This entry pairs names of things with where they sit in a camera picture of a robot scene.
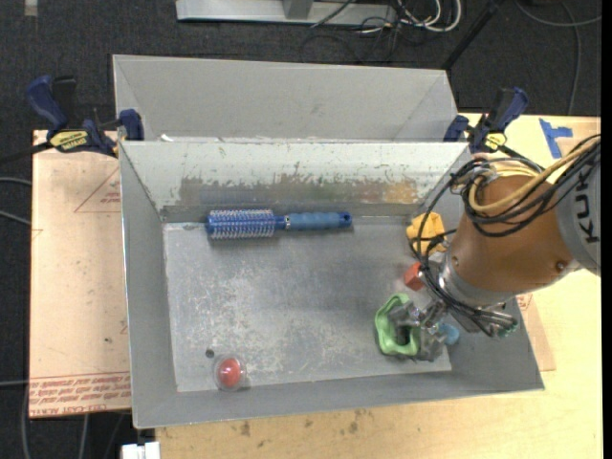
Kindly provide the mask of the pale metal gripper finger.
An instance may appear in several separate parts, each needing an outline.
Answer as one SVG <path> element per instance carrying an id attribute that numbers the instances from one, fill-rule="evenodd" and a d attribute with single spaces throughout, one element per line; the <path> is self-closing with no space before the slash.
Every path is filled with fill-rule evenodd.
<path id="1" fill-rule="evenodd" d="M 387 319 L 396 334 L 402 334 L 409 328 L 419 328 L 422 325 L 422 312 L 419 307 L 408 300 L 394 306 L 388 313 Z"/>
<path id="2" fill-rule="evenodd" d="M 418 331 L 419 351 L 416 359 L 420 361 L 435 361 L 444 350 L 448 335 L 441 322 L 430 327 L 422 327 Z"/>

